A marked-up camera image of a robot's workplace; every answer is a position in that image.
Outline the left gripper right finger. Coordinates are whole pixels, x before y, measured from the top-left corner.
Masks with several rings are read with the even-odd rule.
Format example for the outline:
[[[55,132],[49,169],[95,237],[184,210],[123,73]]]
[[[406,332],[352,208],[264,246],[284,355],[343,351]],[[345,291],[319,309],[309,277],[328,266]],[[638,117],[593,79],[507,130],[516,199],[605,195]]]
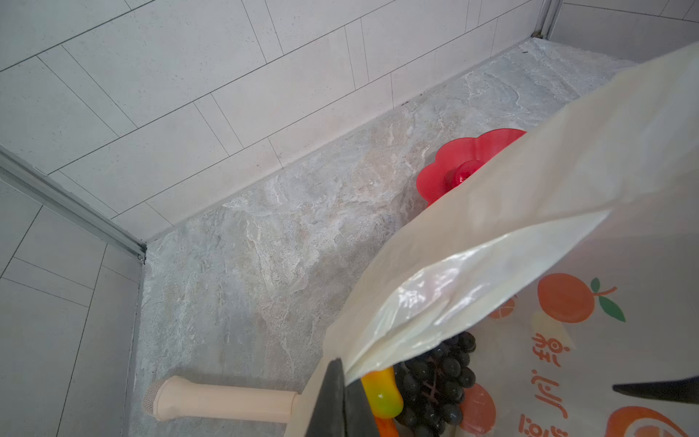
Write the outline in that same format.
[[[698,376],[675,381],[615,384],[612,390],[633,398],[699,404]]]

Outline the black grape bunch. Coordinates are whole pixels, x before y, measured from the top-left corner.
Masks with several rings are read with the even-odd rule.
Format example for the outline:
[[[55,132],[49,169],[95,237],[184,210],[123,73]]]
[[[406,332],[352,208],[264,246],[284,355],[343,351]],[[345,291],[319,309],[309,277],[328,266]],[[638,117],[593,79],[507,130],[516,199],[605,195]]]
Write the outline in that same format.
[[[396,422],[415,436],[441,436],[462,422],[465,391],[476,382],[470,368],[476,338],[464,331],[393,366],[403,410]]]

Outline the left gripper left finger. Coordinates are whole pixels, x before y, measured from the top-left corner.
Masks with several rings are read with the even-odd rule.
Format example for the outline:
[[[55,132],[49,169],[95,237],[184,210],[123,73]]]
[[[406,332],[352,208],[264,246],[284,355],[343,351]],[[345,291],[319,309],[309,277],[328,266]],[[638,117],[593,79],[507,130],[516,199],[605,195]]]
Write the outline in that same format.
[[[328,364],[306,436],[380,436],[362,382],[345,383],[340,358]]]

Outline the red apple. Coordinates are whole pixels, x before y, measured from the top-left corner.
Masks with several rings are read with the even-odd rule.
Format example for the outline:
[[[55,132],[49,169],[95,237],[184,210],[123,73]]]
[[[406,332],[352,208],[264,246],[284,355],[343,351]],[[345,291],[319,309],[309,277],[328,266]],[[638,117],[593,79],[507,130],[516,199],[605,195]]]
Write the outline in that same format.
[[[462,163],[462,165],[451,173],[451,178],[449,178],[450,189],[458,187],[468,178],[471,178],[471,176],[483,165],[484,162],[480,160],[470,160]]]

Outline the cream plastic fruit bag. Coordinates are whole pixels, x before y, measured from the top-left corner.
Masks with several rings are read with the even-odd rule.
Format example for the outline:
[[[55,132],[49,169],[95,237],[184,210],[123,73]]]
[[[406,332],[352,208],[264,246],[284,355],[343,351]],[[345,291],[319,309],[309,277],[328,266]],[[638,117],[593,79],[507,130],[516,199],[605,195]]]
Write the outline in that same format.
[[[615,386],[698,373],[698,47],[579,98],[397,232],[327,329],[289,436],[464,331],[458,436],[695,436],[696,405]]]

